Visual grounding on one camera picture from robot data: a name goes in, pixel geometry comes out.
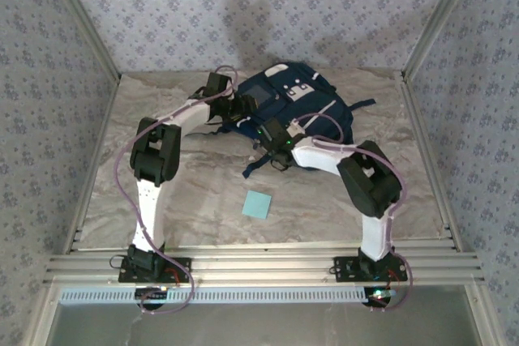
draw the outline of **backpack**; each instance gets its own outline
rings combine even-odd
[[[374,99],[369,99],[348,106],[337,95],[334,86],[303,62],[277,63],[240,83],[235,93],[237,96],[254,97],[257,109],[236,122],[225,123],[217,133],[235,131],[251,139],[258,139],[257,128],[273,117],[282,126],[288,126],[292,120],[306,113],[326,113],[341,126],[344,132],[344,144],[352,144],[354,142],[351,129],[354,121],[352,111],[375,103]],[[339,138],[337,127],[324,117],[304,118],[299,125],[305,129],[307,135]],[[243,176],[248,178],[253,170],[271,159],[272,157],[266,154],[249,164],[243,171]]]

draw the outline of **patterned wallpaper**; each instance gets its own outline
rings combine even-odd
[[[81,0],[119,71],[401,69],[438,0]]]
[[[0,0],[0,344],[62,249],[111,83],[61,0]]]
[[[461,232],[519,345],[519,0],[460,0],[414,78]]]

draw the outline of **marble surface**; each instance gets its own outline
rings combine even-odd
[[[439,237],[442,221],[410,122],[392,77],[367,70],[320,70],[349,104],[374,97],[376,105],[354,113],[357,143],[375,140],[401,170],[410,196],[393,226],[395,238]],[[240,77],[255,72],[240,72]],[[114,186],[114,156],[135,135],[139,120],[178,107],[207,72],[161,72],[122,77],[106,131],[101,163],[84,221],[79,248],[123,248],[135,231],[135,215]],[[359,241],[360,215],[339,177],[291,168],[280,173],[269,164],[246,180],[242,171],[261,156],[236,134],[206,135],[215,126],[182,139],[181,165],[167,186],[163,212],[167,246]],[[119,168],[121,183],[137,198],[129,153]],[[272,196],[268,218],[242,215],[247,191]]]

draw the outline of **small blue square paper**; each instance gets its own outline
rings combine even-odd
[[[268,207],[272,196],[249,190],[243,204],[242,214],[253,218],[267,219]]]

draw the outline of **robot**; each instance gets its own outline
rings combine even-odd
[[[159,212],[164,185],[178,171],[182,137],[215,116],[223,122],[237,123],[255,107],[253,97],[234,94],[230,77],[214,72],[209,75],[207,85],[190,96],[174,116],[145,117],[140,121],[130,165],[139,190],[136,211],[138,214],[140,211],[141,219],[122,261],[119,282],[170,282],[171,269],[175,272],[189,269],[189,258],[166,260],[163,218]],[[329,271],[335,275],[336,282],[389,283],[394,280],[391,275],[400,281],[408,280],[408,264],[395,253],[390,237],[391,206],[398,202],[403,182],[374,142],[337,145],[316,140],[306,135],[296,121],[282,126],[275,118],[258,127],[257,132],[261,147],[281,165],[319,169],[341,177],[353,205],[362,214],[358,256],[331,258]],[[193,285],[191,275],[179,282],[189,280]]]

